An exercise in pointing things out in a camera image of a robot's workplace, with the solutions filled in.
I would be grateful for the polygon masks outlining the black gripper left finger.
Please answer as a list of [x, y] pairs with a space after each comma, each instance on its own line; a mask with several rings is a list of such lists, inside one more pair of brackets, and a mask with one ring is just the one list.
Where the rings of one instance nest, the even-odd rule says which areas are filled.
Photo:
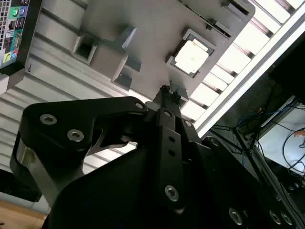
[[164, 85], [146, 104], [125, 96], [26, 107], [11, 158], [14, 175], [52, 209], [69, 184], [133, 150], [182, 152], [172, 93]]

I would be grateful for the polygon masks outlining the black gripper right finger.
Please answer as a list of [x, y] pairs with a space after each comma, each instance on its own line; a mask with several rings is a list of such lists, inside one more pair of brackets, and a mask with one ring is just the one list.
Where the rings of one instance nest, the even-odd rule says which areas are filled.
[[176, 132], [181, 135], [183, 162], [186, 164], [191, 164], [195, 160], [195, 154], [197, 152], [197, 148], [195, 146], [201, 143], [201, 139], [199, 138], [193, 124], [190, 121], [182, 118], [180, 111], [180, 99], [181, 96], [179, 93], [174, 91], [172, 93], [172, 103], [176, 119], [175, 128]]

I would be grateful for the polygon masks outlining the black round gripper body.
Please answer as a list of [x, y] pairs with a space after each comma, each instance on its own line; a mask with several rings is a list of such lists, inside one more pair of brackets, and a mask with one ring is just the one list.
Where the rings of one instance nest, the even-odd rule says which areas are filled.
[[45, 229], [293, 229], [295, 220], [215, 138], [132, 152], [69, 184]]

